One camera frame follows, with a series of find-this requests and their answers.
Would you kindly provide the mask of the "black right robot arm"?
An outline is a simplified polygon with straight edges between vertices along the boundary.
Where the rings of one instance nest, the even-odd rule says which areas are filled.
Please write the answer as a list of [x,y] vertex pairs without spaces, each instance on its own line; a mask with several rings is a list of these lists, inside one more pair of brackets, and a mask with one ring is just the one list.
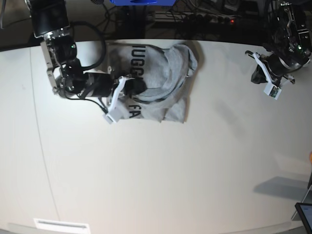
[[[95,25],[86,21],[70,22],[65,1],[27,0],[25,3],[30,12],[34,36],[42,39],[40,46],[54,94],[68,100],[93,102],[97,98],[96,105],[106,112],[107,106],[102,98],[131,97],[146,91],[144,80],[132,74],[117,76],[113,71],[92,72],[105,60],[106,41]],[[78,48],[74,40],[74,28],[77,26],[90,28],[100,40],[99,59],[88,66],[82,66],[77,58]]]

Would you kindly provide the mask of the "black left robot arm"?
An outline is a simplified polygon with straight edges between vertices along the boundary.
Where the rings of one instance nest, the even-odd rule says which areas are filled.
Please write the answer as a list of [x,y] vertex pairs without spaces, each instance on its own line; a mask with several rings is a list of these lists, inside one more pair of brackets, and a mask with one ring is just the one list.
[[271,54],[261,55],[260,61],[276,86],[281,85],[283,78],[294,84],[292,73],[310,63],[312,43],[304,11],[307,3],[307,0],[265,1],[263,17],[268,41],[263,47]]

